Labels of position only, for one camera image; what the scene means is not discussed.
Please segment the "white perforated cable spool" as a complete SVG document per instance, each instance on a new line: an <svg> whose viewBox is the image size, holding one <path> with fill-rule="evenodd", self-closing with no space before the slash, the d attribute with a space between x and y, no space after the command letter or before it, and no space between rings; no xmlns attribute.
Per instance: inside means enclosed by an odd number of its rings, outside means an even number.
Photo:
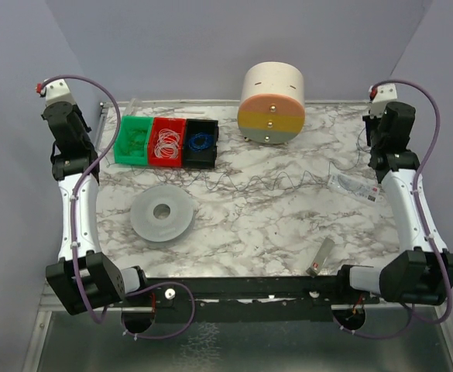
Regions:
<svg viewBox="0 0 453 372"><path fill-rule="evenodd" d="M130 208L134 231L147 243L163 245L184 238L194 225L194 203L177 186L161 184L140 193Z"/></svg>

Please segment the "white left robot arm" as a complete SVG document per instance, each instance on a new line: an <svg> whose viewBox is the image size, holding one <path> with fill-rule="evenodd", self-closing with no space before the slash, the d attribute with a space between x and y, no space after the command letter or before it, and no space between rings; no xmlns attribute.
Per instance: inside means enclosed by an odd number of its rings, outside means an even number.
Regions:
<svg viewBox="0 0 453 372"><path fill-rule="evenodd" d="M119 269L101 251L96 204L98 154L81 110L67 100L43 111L54 136L50 161L63 204L63 235L57 262L46 267L46 280L70 315L107 308L143 288L138 266Z"/></svg>

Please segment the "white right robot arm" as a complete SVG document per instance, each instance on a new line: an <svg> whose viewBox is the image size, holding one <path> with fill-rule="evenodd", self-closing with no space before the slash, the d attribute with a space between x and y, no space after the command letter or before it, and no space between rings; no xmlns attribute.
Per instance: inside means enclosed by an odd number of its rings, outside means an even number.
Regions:
<svg viewBox="0 0 453 372"><path fill-rule="evenodd" d="M440 305L453 284L453 253L439 236L428 209L420 161L408 150L416 110L391 101L380 117L364 116L371 167L391 205L400 253L386 266L345 265L350 288L388 302Z"/></svg>

